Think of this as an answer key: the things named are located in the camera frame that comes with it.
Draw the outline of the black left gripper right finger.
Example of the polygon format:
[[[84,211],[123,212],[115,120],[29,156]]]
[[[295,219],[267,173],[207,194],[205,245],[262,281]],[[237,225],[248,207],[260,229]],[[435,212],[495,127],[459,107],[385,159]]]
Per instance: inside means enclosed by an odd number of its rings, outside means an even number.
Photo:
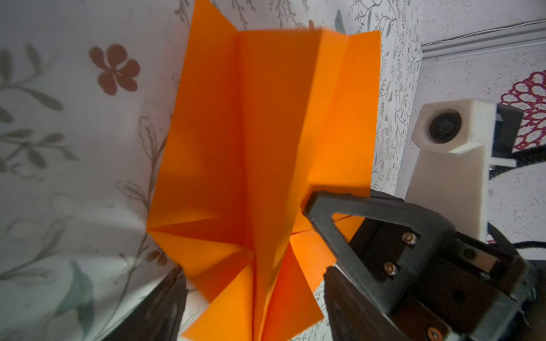
[[[336,267],[324,274],[324,299],[334,341],[408,339]]]

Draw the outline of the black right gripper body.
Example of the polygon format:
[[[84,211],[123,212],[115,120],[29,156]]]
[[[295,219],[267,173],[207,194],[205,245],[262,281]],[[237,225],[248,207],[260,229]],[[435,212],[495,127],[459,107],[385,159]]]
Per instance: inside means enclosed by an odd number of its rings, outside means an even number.
[[[537,317],[537,262],[499,232],[455,231],[387,316],[408,340],[517,340]]]

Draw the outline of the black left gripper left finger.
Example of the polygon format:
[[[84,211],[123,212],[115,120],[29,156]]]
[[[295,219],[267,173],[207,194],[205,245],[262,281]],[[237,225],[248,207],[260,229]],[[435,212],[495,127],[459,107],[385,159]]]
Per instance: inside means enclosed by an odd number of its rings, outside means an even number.
[[[176,267],[105,339],[108,341],[177,340],[187,295],[184,271],[181,267]]]

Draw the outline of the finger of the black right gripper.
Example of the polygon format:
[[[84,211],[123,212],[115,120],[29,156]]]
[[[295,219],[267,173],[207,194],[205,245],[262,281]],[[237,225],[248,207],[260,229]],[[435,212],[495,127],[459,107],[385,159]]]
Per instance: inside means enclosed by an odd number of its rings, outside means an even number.
[[[440,214],[378,191],[371,197],[316,191],[304,216],[381,313],[395,309],[455,234]]]

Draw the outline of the orange square paper sheet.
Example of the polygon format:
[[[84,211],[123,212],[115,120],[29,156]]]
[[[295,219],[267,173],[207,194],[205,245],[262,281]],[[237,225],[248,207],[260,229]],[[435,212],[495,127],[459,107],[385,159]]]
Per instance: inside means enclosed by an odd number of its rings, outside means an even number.
[[[368,196],[381,32],[239,31],[195,4],[147,229],[208,301],[189,340],[289,340],[334,256],[315,190]]]

